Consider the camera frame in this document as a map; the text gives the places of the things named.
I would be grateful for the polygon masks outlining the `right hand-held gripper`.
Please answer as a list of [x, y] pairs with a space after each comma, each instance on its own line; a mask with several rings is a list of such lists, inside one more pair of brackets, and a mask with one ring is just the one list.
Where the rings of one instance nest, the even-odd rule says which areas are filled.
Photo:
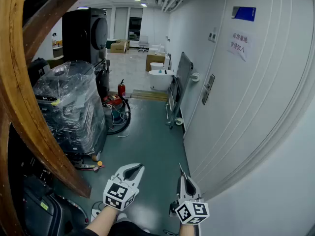
[[200, 188], [189, 176], [181, 175], [177, 183], [177, 195], [182, 196], [172, 202], [169, 207], [169, 216], [176, 216], [183, 225], [198, 225], [209, 217], [207, 203], [201, 202]]

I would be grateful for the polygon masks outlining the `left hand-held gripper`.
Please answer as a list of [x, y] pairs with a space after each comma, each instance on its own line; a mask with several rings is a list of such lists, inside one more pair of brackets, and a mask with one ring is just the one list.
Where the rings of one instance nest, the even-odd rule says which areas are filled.
[[103, 192], [103, 203], [116, 210], [123, 211], [139, 193], [138, 185], [145, 171], [141, 163], [121, 166], [107, 182]]

